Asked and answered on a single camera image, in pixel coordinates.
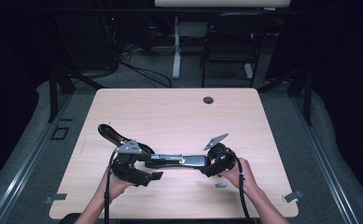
black chair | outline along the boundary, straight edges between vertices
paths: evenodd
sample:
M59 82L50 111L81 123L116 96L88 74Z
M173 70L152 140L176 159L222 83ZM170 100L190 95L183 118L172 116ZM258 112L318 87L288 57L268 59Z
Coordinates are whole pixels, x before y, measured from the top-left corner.
M206 27L202 53L202 87L206 79L206 62L251 63L253 76L249 87L253 87L261 47L265 36L272 28L272 20L261 14L222 13L212 18Z

